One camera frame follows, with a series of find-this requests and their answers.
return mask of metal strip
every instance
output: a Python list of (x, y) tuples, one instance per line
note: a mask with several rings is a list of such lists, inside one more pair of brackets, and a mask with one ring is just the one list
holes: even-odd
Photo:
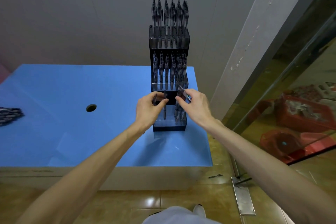
[(250, 196), (249, 188), (246, 182), (235, 186), (240, 180), (236, 177), (231, 177), (234, 195), (236, 196), (236, 201), (239, 209), (240, 215), (255, 215), (253, 203)]

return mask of blue table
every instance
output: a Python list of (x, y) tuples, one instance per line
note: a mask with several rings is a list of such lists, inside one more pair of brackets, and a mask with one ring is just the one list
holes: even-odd
[[(187, 73), (189, 88), (197, 89), (194, 68)], [(150, 74), (149, 66), (21, 65), (0, 85), (0, 106), (25, 113), (0, 127), (0, 181), (9, 173), (21, 177), (19, 170), (30, 174), (32, 168), (64, 175), (135, 120), (137, 100), (151, 92)], [(90, 104), (97, 105), (95, 111), (86, 111)], [(148, 129), (116, 170), (212, 166), (206, 132), (187, 120), (185, 131)]]

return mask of red crate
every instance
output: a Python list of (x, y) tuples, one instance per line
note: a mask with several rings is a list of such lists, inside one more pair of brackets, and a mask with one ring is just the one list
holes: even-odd
[[(319, 113), (324, 121), (317, 121), (313, 119), (300, 116), (298, 114), (291, 115), (288, 112), (286, 100), (297, 101), (302, 104), (309, 105), (314, 113)], [(291, 128), (298, 132), (313, 132), (320, 133), (327, 130), (336, 130), (336, 123), (331, 109), (323, 104), (311, 102), (302, 98), (282, 95), (278, 105), (275, 108), (275, 116), (277, 125)]]

